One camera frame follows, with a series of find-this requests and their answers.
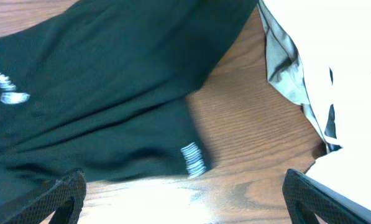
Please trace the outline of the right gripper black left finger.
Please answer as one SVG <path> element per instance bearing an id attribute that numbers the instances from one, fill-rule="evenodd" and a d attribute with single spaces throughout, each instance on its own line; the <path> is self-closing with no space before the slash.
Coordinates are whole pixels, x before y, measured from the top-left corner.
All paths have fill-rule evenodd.
<path id="1" fill-rule="evenodd" d="M 0 224 L 77 224 L 86 197 L 85 174 L 73 169 L 0 206 Z"/>

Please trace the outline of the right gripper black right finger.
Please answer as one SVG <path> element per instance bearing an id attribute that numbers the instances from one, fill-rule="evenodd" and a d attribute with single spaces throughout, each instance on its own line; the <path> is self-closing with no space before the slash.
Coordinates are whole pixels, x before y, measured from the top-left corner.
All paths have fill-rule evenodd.
<path id="1" fill-rule="evenodd" d="M 371 223 L 370 210 L 298 170 L 287 170 L 282 192 L 292 224 Z"/>

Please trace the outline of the black t-shirt with logo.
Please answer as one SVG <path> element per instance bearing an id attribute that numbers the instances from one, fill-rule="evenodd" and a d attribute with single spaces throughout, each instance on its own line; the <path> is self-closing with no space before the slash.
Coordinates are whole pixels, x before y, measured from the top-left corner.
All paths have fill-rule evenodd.
<path id="1" fill-rule="evenodd" d="M 80 168 L 90 182 L 212 168 L 186 101 L 255 1 L 78 1 L 0 38 L 0 205 Z"/>

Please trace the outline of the pile of white clothes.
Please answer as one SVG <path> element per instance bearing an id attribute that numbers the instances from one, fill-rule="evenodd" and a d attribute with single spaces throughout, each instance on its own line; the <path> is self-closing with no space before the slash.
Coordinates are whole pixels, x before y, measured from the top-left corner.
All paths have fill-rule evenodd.
<path id="1" fill-rule="evenodd" d="M 371 0 L 263 0 L 267 80 L 326 145 L 307 175 L 371 210 Z"/>

